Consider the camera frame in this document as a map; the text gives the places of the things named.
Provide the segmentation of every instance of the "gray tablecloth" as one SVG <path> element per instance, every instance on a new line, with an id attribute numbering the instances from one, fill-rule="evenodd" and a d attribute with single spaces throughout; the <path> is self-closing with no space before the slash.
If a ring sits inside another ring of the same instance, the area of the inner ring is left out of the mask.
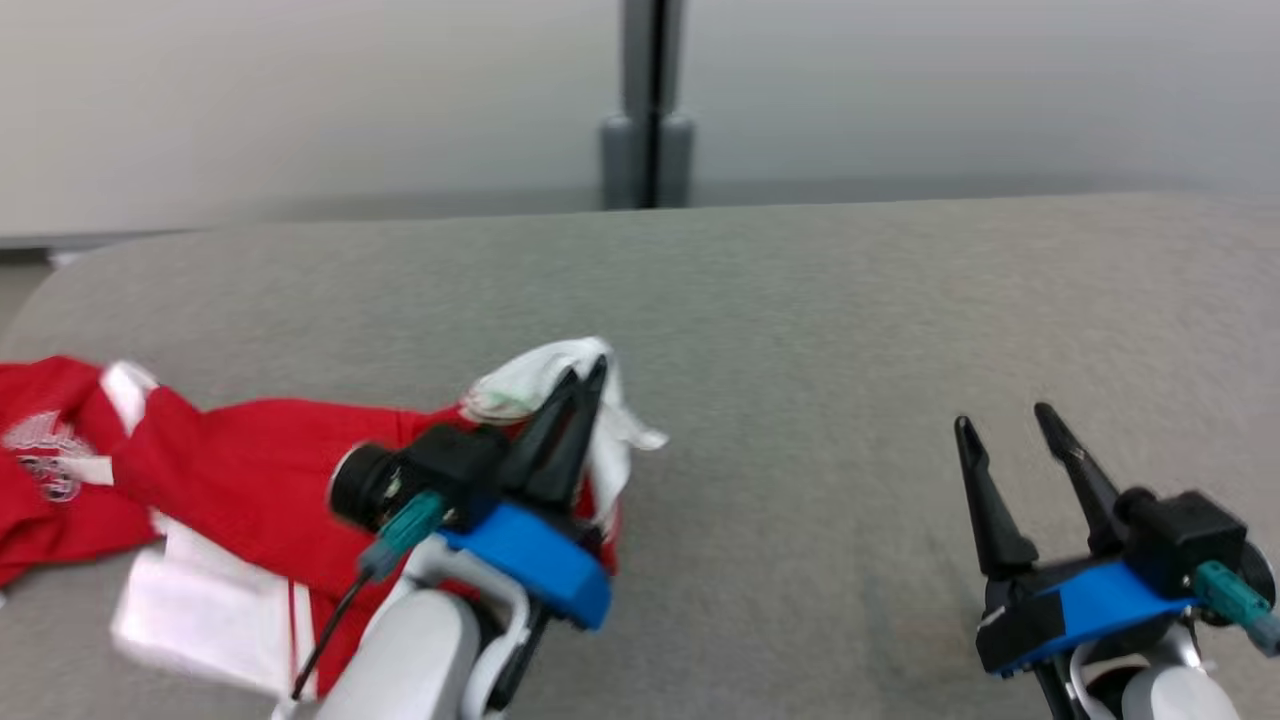
<path id="1" fill-rule="evenodd" d="M 60 270 L 0 356 L 132 357 L 205 406 L 434 407 L 603 334 L 673 441 L 636 459 L 611 621 L 549 634 L 516 717 L 1044 717 L 973 650 L 952 419 L 1042 556 L 1085 532 L 1039 398 L 1121 486 L 1204 488 L 1280 556 L 1277 232 L 1276 205 L 1148 195 L 252 227 Z M 125 568 L 13 588 L 0 715 L 262 717 L 114 655 Z M 1277 666 L 1239 632 L 1206 646 L 1274 716 Z"/>

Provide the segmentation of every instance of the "cable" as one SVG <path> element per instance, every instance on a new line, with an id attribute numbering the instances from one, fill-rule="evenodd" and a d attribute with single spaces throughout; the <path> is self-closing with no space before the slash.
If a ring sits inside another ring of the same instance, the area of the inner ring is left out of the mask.
<path id="1" fill-rule="evenodd" d="M 371 570 L 362 570 L 356 578 L 356 582 L 351 584 L 351 589 L 347 591 L 347 594 L 342 596 L 342 600 L 338 601 L 338 607 L 334 609 L 333 615 L 329 616 L 329 621 L 324 625 L 324 630 L 320 632 L 320 637 L 316 639 L 316 646 L 307 657 L 307 664 L 302 666 L 302 671 L 298 673 L 298 678 L 293 682 L 293 694 L 291 694 L 289 698 L 294 702 L 302 697 L 302 688 L 307 685 L 307 679 L 310 679 L 311 673 L 315 671 L 316 662 L 320 660 L 320 653 L 324 652 L 325 646 L 329 644 L 329 639 L 333 638 L 333 632 L 338 629 L 338 621 L 342 620 L 347 609 L 351 607 L 351 602 L 356 600 L 356 596 L 365 587 L 365 583 L 367 583 L 372 577 L 374 574 Z"/>

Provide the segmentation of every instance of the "white wall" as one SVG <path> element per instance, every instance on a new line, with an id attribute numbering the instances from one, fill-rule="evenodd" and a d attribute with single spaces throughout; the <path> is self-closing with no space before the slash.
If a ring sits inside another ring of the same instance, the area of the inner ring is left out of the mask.
<path id="1" fill-rule="evenodd" d="M 611 0 L 6 0 L 0 236 L 585 210 Z"/>
<path id="2" fill-rule="evenodd" d="M 1280 184 L 1268 0 L 686 0 L 695 204 Z"/>

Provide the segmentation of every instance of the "printed logo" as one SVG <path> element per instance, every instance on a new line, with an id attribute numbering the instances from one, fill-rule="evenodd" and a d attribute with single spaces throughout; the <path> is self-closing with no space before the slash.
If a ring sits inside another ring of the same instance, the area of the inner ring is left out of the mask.
<path id="1" fill-rule="evenodd" d="M 0 445 L 18 455 L 40 492 L 50 502 L 70 502 L 79 495 L 81 482 L 68 473 L 60 457 L 90 457 L 93 448 L 78 437 L 58 413 L 41 413 L 18 423 L 0 438 Z"/>

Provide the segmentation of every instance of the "teal connector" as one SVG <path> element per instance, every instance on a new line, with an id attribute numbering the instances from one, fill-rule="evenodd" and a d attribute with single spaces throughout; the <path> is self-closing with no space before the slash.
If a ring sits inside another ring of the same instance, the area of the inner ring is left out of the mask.
<path id="1" fill-rule="evenodd" d="M 1280 656 L 1280 619 L 1239 575 L 1216 560 L 1204 562 L 1196 569 L 1196 594 L 1206 607 L 1244 628 L 1262 655 Z"/>
<path id="2" fill-rule="evenodd" d="M 378 530 L 374 544 L 360 553 L 361 573 L 369 573 L 374 582 L 389 575 L 401 557 L 440 529 L 445 511 L 444 498 L 439 495 L 424 492 L 415 496 Z"/>

